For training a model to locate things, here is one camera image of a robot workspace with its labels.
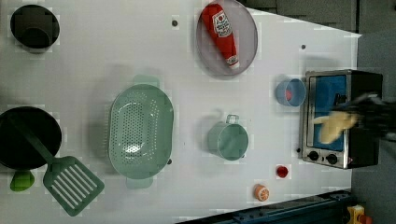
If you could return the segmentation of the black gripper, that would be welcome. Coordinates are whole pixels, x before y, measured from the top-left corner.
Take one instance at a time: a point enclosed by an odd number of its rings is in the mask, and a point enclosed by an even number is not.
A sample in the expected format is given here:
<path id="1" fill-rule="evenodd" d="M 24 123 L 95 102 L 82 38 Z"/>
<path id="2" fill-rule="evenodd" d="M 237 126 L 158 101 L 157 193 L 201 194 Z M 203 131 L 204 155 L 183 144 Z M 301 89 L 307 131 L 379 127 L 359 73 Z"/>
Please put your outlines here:
<path id="1" fill-rule="evenodd" d="M 359 127 L 375 137 L 395 141 L 396 104 L 382 101 L 375 93 L 363 95 L 343 104 L 335 105 L 333 111 L 358 111 Z"/>

